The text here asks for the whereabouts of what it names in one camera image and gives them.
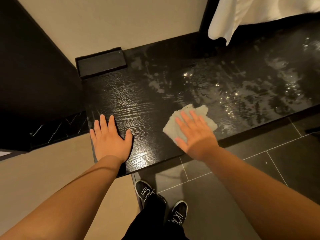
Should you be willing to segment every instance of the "black pants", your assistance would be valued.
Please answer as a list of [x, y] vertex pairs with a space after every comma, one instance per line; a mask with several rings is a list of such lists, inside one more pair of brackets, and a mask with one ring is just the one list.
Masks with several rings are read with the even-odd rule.
[[145, 201], [144, 209], [136, 216], [122, 240], [128, 239], [174, 239], [188, 240], [182, 226], [168, 222], [164, 224], [166, 204], [156, 194]]

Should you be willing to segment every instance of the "gray floor tile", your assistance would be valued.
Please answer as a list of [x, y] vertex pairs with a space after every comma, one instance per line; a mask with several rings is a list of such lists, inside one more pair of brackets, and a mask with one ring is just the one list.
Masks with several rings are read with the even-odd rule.
[[302, 136], [314, 128], [320, 129], [320, 105], [295, 113], [290, 119]]
[[320, 204], [320, 134], [311, 134], [269, 152], [288, 186]]
[[245, 159], [299, 137], [290, 120], [284, 118], [221, 140], [219, 145]]
[[160, 192], [188, 181], [179, 157], [158, 163], [134, 174]]
[[190, 239], [260, 239], [232, 196], [213, 173], [160, 193], [170, 207], [188, 204], [183, 224]]
[[276, 166], [270, 159], [268, 153], [263, 152], [261, 154], [255, 155], [253, 157], [246, 159], [245, 162], [254, 166], [260, 171], [268, 174], [274, 179], [280, 181], [281, 183], [286, 184], [283, 178], [281, 177], [280, 173], [278, 172]]
[[180, 158], [189, 180], [211, 172], [211, 170], [207, 167], [205, 163], [193, 160], [187, 154], [184, 154]]

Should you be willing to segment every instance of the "shoe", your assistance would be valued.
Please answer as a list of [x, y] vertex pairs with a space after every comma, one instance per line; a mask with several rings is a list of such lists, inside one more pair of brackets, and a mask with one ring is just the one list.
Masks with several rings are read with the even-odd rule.
[[178, 201], [168, 217], [168, 222], [172, 222], [178, 225], [182, 225], [186, 220], [188, 213], [188, 205], [185, 201], [180, 200]]
[[154, 189], [152, 189], [151, 186], [143, 180], [136, 181], [134, 184], [134, 189], [136, 190], [137, 195], [143, 201], [146, 201], [146, 199], [151, 195], [155, 195]]

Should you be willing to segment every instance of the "person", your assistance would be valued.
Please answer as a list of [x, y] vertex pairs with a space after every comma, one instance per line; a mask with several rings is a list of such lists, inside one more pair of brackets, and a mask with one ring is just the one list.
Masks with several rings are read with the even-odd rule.
[[[219, 147], [204, 119], [190, 112], [176, 119], [187, 142], [178, 146], [195, 160], [203, 161], [231, 193], [262, 239], [320, 239], [320, 206]], [[98, 162], [40, 204], [4, 233], [5, 239], [84, 239], [102, 199], [127, 160], [132, 134], [123, 140], [114, 117], [104, 115], [90, 130]], [[135, 185], [145, 208], [129, 226], [123, 239], [185, 239], [182, 223], [187, 206], [181, 201], [163, 224], [165, 199], [146, 183]]]

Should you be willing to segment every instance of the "floor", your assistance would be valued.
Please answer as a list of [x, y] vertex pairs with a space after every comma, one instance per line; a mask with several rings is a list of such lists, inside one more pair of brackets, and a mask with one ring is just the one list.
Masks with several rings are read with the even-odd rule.
[[[219, 142], [228, 151], [320, 204], [320, 106]], [[184, 199], [190, 239], [260, 239], [205, 164], [187, 155], [134, 174], [164, 196], [169, 207]]]
[[[89, 134], [0, 161], [0, 235], [93, 164]], [[139, 211], [131, 176], [116, 179], [85, 239], [121, 239]]]

